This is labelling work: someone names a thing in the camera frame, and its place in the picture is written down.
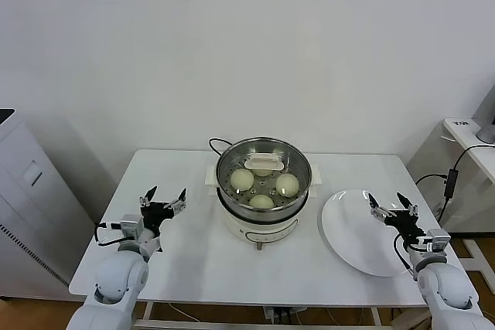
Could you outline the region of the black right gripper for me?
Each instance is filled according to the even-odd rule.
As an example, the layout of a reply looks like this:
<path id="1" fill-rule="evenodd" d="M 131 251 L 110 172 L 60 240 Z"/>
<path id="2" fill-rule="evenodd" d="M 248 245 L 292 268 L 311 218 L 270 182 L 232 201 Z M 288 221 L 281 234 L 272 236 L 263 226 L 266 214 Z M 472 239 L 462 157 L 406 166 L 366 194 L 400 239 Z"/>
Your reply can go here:
<path id="1" fill-rule="evenodd" d="M 425 231 L 417 226 L 418 206 L 409 198 L 397 192 L 399 202 L 406 208 L 388 211 L 381 207 L 371 193 L 367 195 L 370 213 L 376 219 L 384 219 L 384 224 L 394 227 L 406 244 L 419 244 L 419 237 L 425 236 Z"/>

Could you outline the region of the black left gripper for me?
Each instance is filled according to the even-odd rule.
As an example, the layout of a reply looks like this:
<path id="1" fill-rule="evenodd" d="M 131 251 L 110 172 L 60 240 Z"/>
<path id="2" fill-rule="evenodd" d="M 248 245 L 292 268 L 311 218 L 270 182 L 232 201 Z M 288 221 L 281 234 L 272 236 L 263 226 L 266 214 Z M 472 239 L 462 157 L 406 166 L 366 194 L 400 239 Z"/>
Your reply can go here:
<path id="1" fill-rule="evenodd" d="M 172 219 L 172 212 L 181 213 L 186 208 L 186 188 L 170 204 L 167 202 L 152 202 L 158 186 L 149 189 L 144 196 L 139 197 L 140 211 L 144 227 L 153 233 L 160 233 L 160 226 L 166 219 Z"/>

